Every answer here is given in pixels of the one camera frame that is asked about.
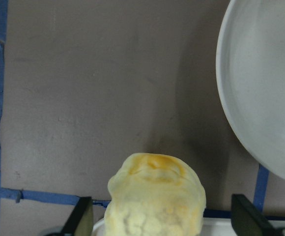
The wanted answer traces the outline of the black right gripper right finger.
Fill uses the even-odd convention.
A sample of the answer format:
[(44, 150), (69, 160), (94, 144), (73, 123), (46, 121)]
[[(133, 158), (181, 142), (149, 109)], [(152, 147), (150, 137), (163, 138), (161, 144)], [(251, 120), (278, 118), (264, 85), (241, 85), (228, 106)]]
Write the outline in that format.
[(282, 236), (243, 194), (232, 194), (231, 225), (237, 236)]

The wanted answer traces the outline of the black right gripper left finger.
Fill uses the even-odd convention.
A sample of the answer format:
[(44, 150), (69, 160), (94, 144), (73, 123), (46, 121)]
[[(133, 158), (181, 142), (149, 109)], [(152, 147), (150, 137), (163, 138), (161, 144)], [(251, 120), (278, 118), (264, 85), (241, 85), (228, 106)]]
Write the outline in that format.
[(93, 204), (91, 197), (81, 197), (71, 212), (61, 236), (90, 236), (93, 231)]

